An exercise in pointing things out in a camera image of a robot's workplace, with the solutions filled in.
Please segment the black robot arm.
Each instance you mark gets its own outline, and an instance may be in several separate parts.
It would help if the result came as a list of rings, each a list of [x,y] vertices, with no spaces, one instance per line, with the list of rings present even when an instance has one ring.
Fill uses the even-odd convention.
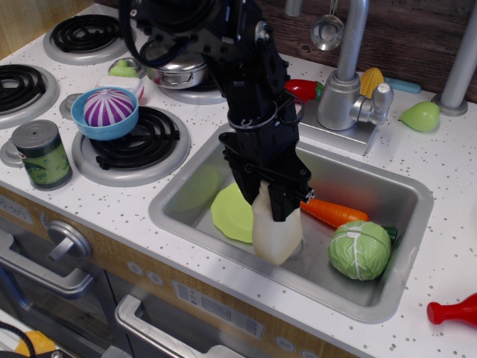
[[[228,104],[224,158],[244,199],[268,185],[276,222],[314,193],[298,158],[300,118],[286,89],[288,64],[254,1],[121,1],[119,21],[129,52],[158,68],[182,54],[201,57]]]

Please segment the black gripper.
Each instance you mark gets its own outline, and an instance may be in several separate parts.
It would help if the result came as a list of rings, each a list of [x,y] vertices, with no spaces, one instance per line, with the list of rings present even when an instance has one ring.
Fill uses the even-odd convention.
[[[273,220],[284,222],[315,197],[311,172],[296,153],[299,120],[292,100],[274,105],[272,116],[261,123],[243,119],[229,124],[233,131],[219,141],[247,203],[255,201],[262,181],[269,183]]]

